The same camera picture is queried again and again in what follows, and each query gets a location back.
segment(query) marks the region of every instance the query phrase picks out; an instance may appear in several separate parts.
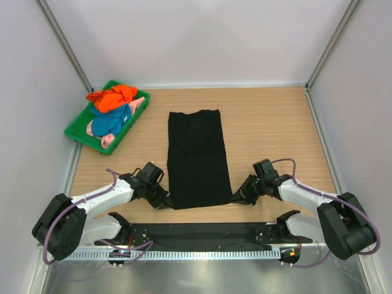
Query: green plastic tray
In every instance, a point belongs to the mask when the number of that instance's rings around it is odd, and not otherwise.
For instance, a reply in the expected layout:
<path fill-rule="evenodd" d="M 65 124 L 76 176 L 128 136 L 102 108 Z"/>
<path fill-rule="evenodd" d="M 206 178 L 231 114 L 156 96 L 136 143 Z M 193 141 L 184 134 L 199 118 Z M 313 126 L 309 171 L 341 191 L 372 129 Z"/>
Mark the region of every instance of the green plastic tray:
<path fill-rule="evenodd" d="M 121 84 L 118 81 L 109 81 L 105 86 L 104 90 L 109 90 L 111 87 L 116 86 L 118 84 Z M 108 149 L 103 149 L 103 147 L 100 145 L 100 140 L 96 139 L 90 135 L 87 134 L 86 128 L 89 122 L 94 118 L 94 115 L 91 113 L 90 108 L 94 106 L 92 102 L 90 102 L 85 109 L 72 121 L 72 123 L 66 128 L 64 131 L 64 134 L 68 137 L 73 138 L 74 140 L 84 144 L 88 145 L 91 148 L 94 148 L 95 150 L 98 150 L 102 154 L 106 155 L 111 155 L 113 151 L 117 148 L 117 146 L 120 144 L 121 140 L 124 138 L 126 133 L 128 133 L 129 129 L 133 126 L 135 121 L 139 118 L 139 116 L 143 113 L 143 111 L 146 109 L 146 107 L 149 104 L 149 94 L 147 92 L 138 90 L 137 95 L 135 99 L 138 99 L 140 97 L 145 98 L 143 103 L 136 109 L 136 112 L 134 115 L 128 119 L 128 121 L 125 123 L 124 128 L 116 136 L 114 141 L 110 144 Z"/>

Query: metal frame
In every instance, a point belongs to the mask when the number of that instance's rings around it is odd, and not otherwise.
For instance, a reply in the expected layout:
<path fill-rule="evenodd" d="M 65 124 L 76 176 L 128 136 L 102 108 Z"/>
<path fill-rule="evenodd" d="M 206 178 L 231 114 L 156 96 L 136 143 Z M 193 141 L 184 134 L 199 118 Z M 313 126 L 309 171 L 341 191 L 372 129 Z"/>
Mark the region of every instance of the metal frame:
<path fill-rule="evenodd" d="M 79 76 L 81 82 L 86 87 L 87 91 L 93 92 L 94 89 L 92 88 L 84 70 L 81 68 L 81 65 L 78 59 L 75 56 L 74 51 L 72 50 L 71 46 L 69 45 L 67 38 L 65 37 L 64 33 L 62 32 L 57 19 L 53 15 L 48 3 L 46 0 L 36 0 L 39 8 L 42 11 L 45 19 L 48 21 L 50 28 L 53 30 L 56 38 L 58 39 L 62 49 L 64 50 L 65 54 L 67 55 L 69 61 L 71 62 L 72 66 L 74 67 L 77 75 Z"/>
<path fill-rule="evenodd" d="M 49 8 L 49 5 L 47 4 L 46 0 L 36 0 L 38 3 L 38 6 L 40 7 L 44 17 L 47 19 L 48 24 L 52 28 L 55 36 L 59 40 L 60 45 L 62 46 L 65 54 L 67 55 L 69 61 L 73 65 L 77 75 L 79 76 L 81 82 L 83 85 L 86 87 L 86 89 L 89 92 L 92 92 L 94 89 L 91 86 L 83 68 L 81 67 L 80 63 L 78 62 L 78 59 L 76 58 L 71 46 L 69 45 L 64 33 L 62 32 L 60 25 L 58 24 L 55 16 L 53 15 L 53 12 Z M 325 132 L 323 130 L 323 125 L 322 122 L 319 119 L 317 109 L 314 105 L 314 100 L 312 97 L 312 87 L 318 78 L 319 74 L 321 73 L 322 69 L 324 68 L 326 62 L 328 61 L 329 57 L 332 55 L 334 49 L 336 48 L 337 44 L 339 43 L 339 40 L 343 36 L 345 29 L 349 25 L 350 21 L 354 17 L 355 13 L 358 11 L 358 8 L 360 4 L 363 2 L 363 0 L 351 0 L 350 4 L 346 8 L 342 18 L 340 19 L 335 31 L 333 32 L 333 35 L 331 36 L 328 45 L 325 47 L 309 81 L 304 85 L 304 90 L 306 93 L 307 101 L 309 103 L 309 108 L 311 110 L 311 113 L 314 118 L 315 126 L 317 128 L 317 132 L 320 138 L 320 142 L 322 144 L 322 148 L 325 154 L 325 158 L 328 164 L 328 167 L 331 172 L 331 177 L 336 189 L 336 192 L 341 193 L 342 192 L 342 185 L 341 185 L 341 180 L 339 178 L 338 171 L 336 169 L 336 164 L 334 163 L 334 158 L 330 152 L 330 147 L 328 144 L 328 138 L 325 136 Z M 213 87 L 216 85 L 209 85 L 206 86 L 206 88 L 216 88 Z M 244 85 L 235 85 L 236 87 L 247 87 Z M 201 86 L 191 86 L 188 88 L 201 88 Z M 64 193 L 66 195 L 69 194 L 72 183 L 74 181 L 75 173 L 76 173 L 76 168 L 78 164 L 78 160 L 80 157 L 81 153 L 81 144 L 77 143 L 75 145 L 75 149 L 72 154 L 72 161 L 69 169 L 69 173 L 66 179 L 66 183 L 64 186 Z M 37 251 L 41 252 L 42 246 L 38 246 Z M 377 268 L 375 266 L 374 260 L 372 257 L 360 257 L 361 264 L 363 266 L 367 282 L 369 283 L 369 287 L 371 289 L 372 293 L 385 293 L 385 290 L 383 288 L 382 282 L 380 280 L 380 275 L 377 271 Z M 30 288 L 30 293 L 36 293 L 39 289 L 42 289 L 43 287 L 43 282 L 45 280 L 45 276 L 47 273 L 47 266 L 43 264 L 42 259 L 39 259 L 37 262 L 37 270 L 34 274 L 34 277 L 31 282 L 31 288 Z"/>
<path fill-rule="evenodd" d="M 180 84 L 180 85 L 138 85 L 141 89 L 221 89 L 221 88 L 288 88 L 305 87 L 305 83 L 231 83 L 231 84 Z"/>
<path fill-rule="evenodd" d="M 316 79 L 319 76 L 320 72 L 322 71 L 325 63 L 327 62 L 328 58 L 331 56 L 337 43 L 339 42 L 340 38 L 343 36 L 345 29 L 349 25 L 351 19 L 355 15 L 355 13 L 358 11 L 358 8 L 360 7 L 362 2 L 363 2 L 363 0 L 351 0 L 350 1 L 349 6 L 346 8 L 341 20 L 339 21 L 339 24 L 337 25 L 335 31 L 332 34 L 330 41 L 328 42 L 328 45 L 325 47 L 323 53 L 321 54 L 321 57 L 318 60 L 318 63 L 316 65 L 315 69 L 313 70 L 313 73 L 312 73 L 308 83 L 305 86 L 306 89 L 309 90 L 314 85 L 314 82 L 316 81 Z"/>
<path fill-rule="evenodd" d="M 340 39 L 342 38 L 345 30 L 347 29 L 349 23 L 355 16 L 358 11 L 363 0 L 351 0 L 349 6 L 346 8 L 339 24 L 337 25 L 328 45 L 325 47 L 308 83 L 305 86 L 306 98 L 309 104 L 309 108 L 312 112 L 314 123 L 316 125 L 316 129 L 318 132 L 318 136 L 320 138 L 321 145 L 324 150 L 324 155 L 328 164 L 328 168 L 331 172 L 331 177 L 336 189 L 336 192 L 341 194 L 343 193 L 341 178 L 339 176 L 339 172 L 336 168 L 335 159 L 330 151 L 330 146 L 328 143 L 328 138 L 325 136 L 324 128 L 322 122 L 319 118 L 319 114 L 317 112 L 317 108 L 315 107 L 313 96 L 312 96 L 312 87 L 314 86 L 317 78 L 319 77 L 321 71 L 323 70 L 325 64 L 329 60 L 330 56 L 333 54 L 334 49 L 337 47 Z M 385 288 L 382 284 L 382 280 L 380 278 L 380 274 L 377 271 L 377 267 L 375 266 L 375 262 L 372 256 L 360 256 L 360 261 L 363 267 L 363 271 L 365 273 L 367 282 L 369 284 L 369 288 L 372 293 L 386 293 Z"/>

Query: wooden table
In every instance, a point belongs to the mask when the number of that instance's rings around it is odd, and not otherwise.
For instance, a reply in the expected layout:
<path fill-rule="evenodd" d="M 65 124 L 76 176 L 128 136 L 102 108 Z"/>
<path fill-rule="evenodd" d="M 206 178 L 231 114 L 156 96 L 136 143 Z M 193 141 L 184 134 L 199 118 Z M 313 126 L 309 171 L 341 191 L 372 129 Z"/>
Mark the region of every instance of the wooden table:
<path fill-rule="evenodd" d="M 111 181 L 106 168 L 132 172 L 154 162 L 165 171 L 161 185 L 168 190 L 167 120 L 170 111 L 193 113 L 219 109 L 232 190 L 235 192 L 252 164 L 269 158 L 292 157 L 297 161 L 297 178 L 321 190 L 333 192 L 311 111 L 303 88 L 174 89 L 150 90 L 150 105 L 140 116 L 117 150 L 104 156 L 84 146 L 71 195 L 100 188 Z M 280 174 L 292 172 L 291 163 L 278 163 Z M 299 207 L 269 196 L 255 206 L 228 204 L 183 210 L 155 210 L 146 200 L 112 208 L 130 223 L 178 222 L 268 222 Z"/>

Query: purple cable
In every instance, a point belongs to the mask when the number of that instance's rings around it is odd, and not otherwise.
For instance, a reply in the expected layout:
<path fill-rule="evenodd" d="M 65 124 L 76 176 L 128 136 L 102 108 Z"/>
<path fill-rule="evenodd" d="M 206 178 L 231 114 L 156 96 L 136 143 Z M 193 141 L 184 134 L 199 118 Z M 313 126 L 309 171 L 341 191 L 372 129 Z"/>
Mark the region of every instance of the purple cable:
<path fill-rule="evenodd" d="M 106 242 L 105 240 L 101 240 L 101 242 L 104 243 L 104 244 L 106 244 L 106 245 L 108 245 L 108 246 L 110 246 L 110 247 L 113 247 L 114 249 L 121 250 L 121 251 L 138 250 L 138 249 L 141 249 L 141 248 L 143 248 L 143 247 L 145 247 L 145 246 L 148 246 L 141 254 L 139 254 L 138 256 L 136 256 L 134 259 L 129 260 L 128 262 L 124 262 L 124 263 L 122 264 L 123 266 L 131 265 L 131 264 L 133 264 L 134 262 L 136 262 L 136 261 L 137 261 L 138 259 L 140 259 L 143 255 L 145 255 L 146 252 L 149 251 L 150 248 L 151 248 L 151 246 L 154 244 L 152 240 L 149 240 L 149 241 L 145 242 L 144 244 L 142 244 L 142 245 L 140 245 L 140 246 L 133 247 L 133 248 L 130 248 L 130 249 L 124 249 L 124 248 L 121 248 L 121 247 L 117 247 L 117 246 L 115 246 L 115 245 L 112 245 L 112 244 L 110 244 L 109 242 Z"/>
<path fill-rule="evenodd" d="M 113 184 L 112 184 L 108 189 L 106 189 L 106 190 L 104 190 L 104 191 L 101 191 L 101 192 L 98 192 L 98 193 L 96 193 L 96 194 L 94 194 L 94 195 L 91 195 L 91 196 L 89 196 L 89 197 L 86 197 L 85 199 L 81 199 L 81 200 L 79 200 L 79 201 L 77 201 L 77 202 L 71 204 L 71 205 L 68 206 L 65 210 L 63 210 L 63 211 L 55 218 L 55 220 L 53 221 L 53 223 L 50 225 L 49 230 L 48 230 L 48 233 L 47 233 L 47 235 L 46 235 L 46 237 L 45 237 L 45 241 L 43 242 L 43 251 L 42 251 L 43 262 L 44 262 L 46 265 L 52 265 L 52 264 L 54 264 L 54 262 L 56 261 L 56 260 L 51 260 L 51 261 L 49 261 L 49 260 L 48 260 L 47 252 L 48 252 L 48 244 L 49 244 L 50 236 L 51 236 L 51 234 L 53 233 L 53 230 L 55 229 L 57 223 L 61 220 L 61 218 L 62 218 L 63 216 L 65 216 L 65 215 L 68 213 L 68 211 L 70 211 L 72 208 L 76 207 L 76 206 L 79 205 L 80 203 L 83 203 L 83 202 L 85 202 L 85 201 L 88 201 L 88 200 L 94 199 L 94 198 L 96 198 L 96 197 L 99 197 L 99 196 L 101 196 L 101 195 L 103 195 L 103 194 L 106 194 L 107 192 L 110 192 L 110 191 L 116 186 L 116 183 L 117 183 L 116 175 L 118 175 L 118 173 L 115 173 L 115 172 L 114 172 L 113 170 L 111 170 L 110 168 L 107 168 L 106 171 L 107 171 L 107 172 L 110 172 L 111 175 L 113 176 Z"/>
<path fill-rule="evenodd" d="M 356 213 L 358 213 L 361 217 L 363 217 L 368 222 L 368 224 L 372 228 L 373 232 L 375 233 L 375 242 L 376 242 L 376 244 L 375 244 L 375 246 L 374 246 L 374 248 L 372 250 L 367 251 L 367 252 L 359 252 L 358 254 L 360 254 L 360 255 L 371 255 L 371 254 L 376 253 L 380 249 L 380 246 L 381 246 L 380 232 L 377 229 L 377 227 L 375 226 L 375 223 L 365 213 L 363 213 L 361 210 L 359 210 L 354 205 L 352 205 L 352 204 L 350 204 L 350 203 L 348 203 L 348 202 L 346 202 L 346 201 L 344 201 L 344 200 L 342 200 L 340 198 L 337 198 L 337 197 L 332 196 L 332 195 L 327 194 L 327 193 L 323 194 L 322 192 L 320 192 L 318 190 L 312 189 L 312 188 L 310 188 L 308 186 L 305 186 L 305 185 L 302 185 L 301 183 L 299 183 L 296 180 L 296 178 L 295 178 L 296 162 L 295 162 L 294 159 L 292 159 L 292 158 L 283 158 L 283 159 L 274 160 L 271 163 L 273 164 L 275 162 L 280 162 L 280 161 L 291 161 L 293 163 L 293 175 L 292 175 L 293 178 L 292 178 L 292 180 L 298 187 L 300 187 L 300 188 L 302 188 L 302 189 L 304 189 L 304 190 L 306 190 L 306 191 L 308 191 L 310 193 L 313 193 L 313 194 L 315 194 L 317 196 L 325 197 L 327 199 L 337 201 L 337 202 L 343 204 L 344 206 L 347 206 L 348 208 L 351 208 L 352 210 L 354 210 Z M 314 266 L 320 265 L 321 263 L 323 263 L 325 260 L 328 259 L 328 257 L 330 256 L 330 253 L 331 253 L 331 251 L 328 251 L 326 257 L 324 257 L 321 261 L 319 261 L 319 262 L 317 262 L 317 263 L 315 263 L 313 265 L 293 265 L 293 267 L 295 267 L 295 268 L 312 268 Z"/>

